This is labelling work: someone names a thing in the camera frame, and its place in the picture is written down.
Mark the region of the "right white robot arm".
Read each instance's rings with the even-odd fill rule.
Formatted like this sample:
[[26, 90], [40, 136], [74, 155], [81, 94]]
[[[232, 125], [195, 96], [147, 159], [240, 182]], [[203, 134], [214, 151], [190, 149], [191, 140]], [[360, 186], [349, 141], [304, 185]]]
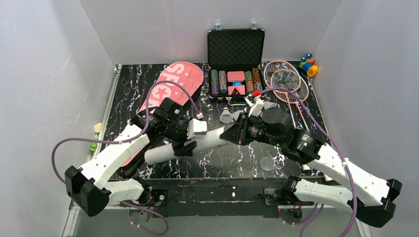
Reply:
[[402, 188], [400, 181], [378, 178], [341, 159], [323, 136], [295, 128], [291, 116], [278, 107], [264, 110], [257, 117], [241, 113], [220, 138], [238, 145], [258, 141], [277, 146], [288, 159], [307, 164], [337, 182], [337, 186], [329, 186], [289, 177], [280, 191], [286, 200], [312, 201], [355, 211], [358, 220], [377, 228], [394, 216], [394, 200]]

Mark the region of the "white shuttlecock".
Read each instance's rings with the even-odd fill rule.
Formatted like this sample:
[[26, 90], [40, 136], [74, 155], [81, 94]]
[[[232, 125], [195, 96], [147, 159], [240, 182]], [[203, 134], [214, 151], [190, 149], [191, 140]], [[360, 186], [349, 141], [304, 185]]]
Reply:
[[232, 114], [230, 113], [227, 107], [223, 108], [223, 111], [220, 114], [219, 120], [221, 123], [225, 123], [225, 124], [231, 123], [234, 120]]
[[267, 109], [276, 108], [276, 107], [278, 107], [278, 104], [273, 103], [273, 102], [265, 101], [263, 103], [263, 110], [264, 111], [267, 110]]
[[239, 118], [239, 116], [240, 116], [242, 113], [244, 113], [244, 112], [245, 112], [244, 110], [238, 110], [238, 111], [233, 112], [233, 113], [232, 113], [232, 118], [233, 118], [233, 120], [234, 120], [234, 121], [237, 121], [237, 120], [238, 120], [238, 118]]

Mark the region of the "clear tube lid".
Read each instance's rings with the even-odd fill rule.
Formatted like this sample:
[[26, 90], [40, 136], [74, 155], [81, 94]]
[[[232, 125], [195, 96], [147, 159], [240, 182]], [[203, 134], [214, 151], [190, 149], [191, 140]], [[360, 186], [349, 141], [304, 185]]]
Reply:
[[271, 157], [262, 157], [260, 159], [260, 167], [264, 171], [272, 171], [275, 168], [275, 160]]

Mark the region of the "white shuttlecock tube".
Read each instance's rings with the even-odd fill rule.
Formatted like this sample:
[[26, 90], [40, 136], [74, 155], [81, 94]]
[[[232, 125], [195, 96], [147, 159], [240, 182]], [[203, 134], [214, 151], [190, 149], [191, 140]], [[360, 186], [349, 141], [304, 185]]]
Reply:
[[145, 152], [144, 159], [147, 164], [157, 164], [175, 159], [177, 157], [192, 157], [199, 152], [203, 152], [218, 147], [232, 144], [229, 141], [221, 139], [225, 127], [211, 130], [206, 135], [194, 136], [191, 140], [183, 144], [172, 144], [160, 146]]

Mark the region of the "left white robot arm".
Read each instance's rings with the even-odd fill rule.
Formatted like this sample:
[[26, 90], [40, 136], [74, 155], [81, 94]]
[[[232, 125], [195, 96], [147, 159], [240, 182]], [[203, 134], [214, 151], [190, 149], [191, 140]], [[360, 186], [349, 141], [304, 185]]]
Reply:
[[129, 158], [147, 151], [161, 137], [178, 143], [187, 139], [186, 130], [175, 127], [184, 107], [165, 98], [159, 106], [144, 108], [132, 117], [115, 141], [79, 168], [70, 166], [64, 174], [68, 196], [89, 216], [99, 214], [108, 204], [138, 200], [145, 186], [135, 179], [110, 181]]

